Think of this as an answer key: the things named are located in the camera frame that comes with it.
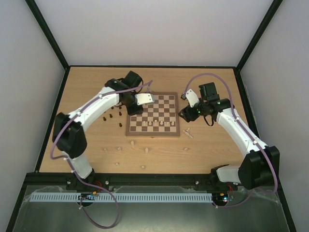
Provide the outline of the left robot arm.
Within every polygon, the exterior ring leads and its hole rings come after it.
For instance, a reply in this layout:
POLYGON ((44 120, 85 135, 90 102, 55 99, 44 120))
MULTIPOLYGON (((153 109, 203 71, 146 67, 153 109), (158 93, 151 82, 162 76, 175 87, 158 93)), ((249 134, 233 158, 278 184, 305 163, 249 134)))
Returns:
POLYGON ((108 80, 99 93, 83 106, 69 114, 57 114, 50 158, 64 159, 72 173, 81 179, 87 179, 93 168, 85 154, 85 132, 99 116, 119 103, 125 105, 129 111, 141 111, 142 106, 138 105, 136 100, 137 90, 150 87, 151 83, 152 81, 144 83, 137 73, 130 71, 124 78, 108 80))

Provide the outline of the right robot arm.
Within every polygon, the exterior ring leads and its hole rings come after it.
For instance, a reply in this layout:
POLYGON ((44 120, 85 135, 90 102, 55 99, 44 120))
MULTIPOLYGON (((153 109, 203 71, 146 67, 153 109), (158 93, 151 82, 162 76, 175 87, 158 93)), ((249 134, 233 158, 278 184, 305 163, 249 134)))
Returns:
POLYGON ((186 122, 198 117, 211 117, 209 126, 217 122, 232 138, 240 150, 243 161, 239 166, 229 164, 211 170, 211 185, 222 189, 228 182, 240 184, 246 189, 258 188, 274 183, 278 186, 280 152, 268 146, 244 123, 230 99, 221 99, 214 83, 199 86, 198 96, 192 89, 186 90, 181 98, 188 105, 178 115, 186 122))

